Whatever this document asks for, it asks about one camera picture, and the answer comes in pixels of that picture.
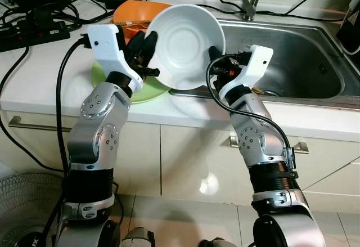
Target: white bowl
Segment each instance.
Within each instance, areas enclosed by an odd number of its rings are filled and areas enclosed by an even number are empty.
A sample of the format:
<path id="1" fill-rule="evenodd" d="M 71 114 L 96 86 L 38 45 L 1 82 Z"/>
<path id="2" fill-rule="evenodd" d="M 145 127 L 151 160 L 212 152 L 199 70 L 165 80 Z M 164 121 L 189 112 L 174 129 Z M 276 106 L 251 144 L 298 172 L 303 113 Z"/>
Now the white bowl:
<path id="1" fill-rule="evenodd" d="M 224 32 L 207 10 L 190 4 L 174 5 L 159 13 L 146 35 L 158 34 L 154 56 L 149 67 L 159 68 L 160 83 L 187 90 L 205 83 L 210 63 L 208 49 L 215 46 L 225 53 Z"/>

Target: cabinet handle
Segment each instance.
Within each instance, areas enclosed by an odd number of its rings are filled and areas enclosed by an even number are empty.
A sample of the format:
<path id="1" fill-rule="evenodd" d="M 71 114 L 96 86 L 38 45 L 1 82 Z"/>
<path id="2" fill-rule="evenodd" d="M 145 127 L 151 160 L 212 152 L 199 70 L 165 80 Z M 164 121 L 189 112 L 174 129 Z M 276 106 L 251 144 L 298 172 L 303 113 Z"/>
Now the cabinet handle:
<path id="1" fill-rule="evenodd" d="M 57 128 L 55 126 L 21 123 L 20 116 L 13 116 L 12 119 L 10 120 L 8 126 L 14 127 L 14 128 L 35 129 L 35 130 L 45 130 L 45 131 L 54 131 L 54 132 L 57 130 Z M 68 133 L 71 131 L 71 128 L 63 127 L 62 131 Z"/>
<path id="2" fill-rule="evenodd" d="M 230 136 L 229 141 L 231 147 L 239 147 L 239 143 L 237 142 L 237 136 Z"/>
<path id="3" fill-rule="evenodd" d="M 293 146 L 293 148 L 295 153 L 309 154 L 309 148 L 305 142 L 299 142 L 295 146 Z"/>

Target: sink basin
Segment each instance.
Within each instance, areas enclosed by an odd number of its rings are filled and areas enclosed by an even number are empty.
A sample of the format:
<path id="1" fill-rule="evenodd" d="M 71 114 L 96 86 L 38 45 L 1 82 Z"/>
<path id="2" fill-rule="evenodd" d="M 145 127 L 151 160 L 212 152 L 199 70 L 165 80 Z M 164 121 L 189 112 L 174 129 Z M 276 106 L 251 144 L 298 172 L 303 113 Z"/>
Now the sink basin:
<path id="1" fill-rule="evenodd" d="M 220 20 L 226 52 L 270 47 L 273 57 L 255 85 L 264 101 L 360 109 L 360 80 L 321 28 Z M 209 97 L 208 89 L 171 90 L 172 94 Z"/>

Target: sink drain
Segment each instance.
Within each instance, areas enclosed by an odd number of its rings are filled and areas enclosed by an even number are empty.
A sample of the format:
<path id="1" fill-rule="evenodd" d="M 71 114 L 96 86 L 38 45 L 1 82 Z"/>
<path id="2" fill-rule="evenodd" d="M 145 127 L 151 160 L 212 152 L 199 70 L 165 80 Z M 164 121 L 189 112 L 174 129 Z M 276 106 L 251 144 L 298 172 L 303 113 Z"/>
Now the sink drain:
<path id="1" fill-rule="evenodd" d="M 278 94 L 278 93 L 275 92 L 275 91 L 265 90 L 265 91 L 263 91 L 263 92 L 264 92 L 264 95 L 266 95 L 266 96 L 281 97 L 281 95 Z"/>

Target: green plate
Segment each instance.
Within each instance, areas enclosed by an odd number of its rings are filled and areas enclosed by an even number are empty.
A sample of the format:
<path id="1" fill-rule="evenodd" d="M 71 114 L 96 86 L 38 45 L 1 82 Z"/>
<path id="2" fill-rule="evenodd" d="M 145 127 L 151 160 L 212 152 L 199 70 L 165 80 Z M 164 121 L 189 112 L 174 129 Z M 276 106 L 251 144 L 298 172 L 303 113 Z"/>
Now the green plate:
<path id="1" fill-rule="evenodd" d="M 101 65 L 95 61 L 91 69 L 92 85 L 96 87 L 100 82 L 104 82 L 105 80 L 104 70 Z M 164 93 L 167 93 L 169 90 L 170 88 L 161 84 L 154 77 L 147 77 L 142 90 L 133 94 L 131 102 L 133 104 L 138 104 L 140 102 L 151 101 Z"/>

